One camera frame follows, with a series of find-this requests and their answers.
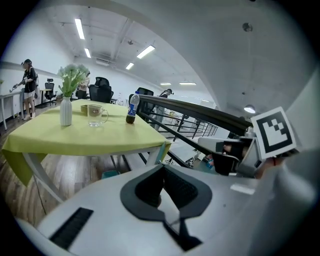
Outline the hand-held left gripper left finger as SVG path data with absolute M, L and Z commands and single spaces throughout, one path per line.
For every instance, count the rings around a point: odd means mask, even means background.
M 159 164 L 129 180 L 120 190 L 123 206 L 140 220 L 163 222 L 165 213 L 158 209 L 158 205 L 164 176 L 164 165 Z

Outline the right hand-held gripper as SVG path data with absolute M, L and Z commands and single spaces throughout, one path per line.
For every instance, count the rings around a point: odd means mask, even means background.
M 216 173 L 237 172 L 253 178 L 267 159 L 296 149 L 295 134 L 282 107 L 252 117 L 251 123 L 239 139 L 216 139 L 216 152 L 211 154 Z M 241 162 L 227 155 L 236 152 L 245 154 Z

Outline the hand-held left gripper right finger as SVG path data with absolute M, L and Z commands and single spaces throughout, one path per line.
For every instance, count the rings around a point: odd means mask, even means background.
M 212 200 L 211 188 L 170 165 L 164 165 L 163 168 L 163 188 L 179 210 L 179 217 L 195 218 L 202 215 Z

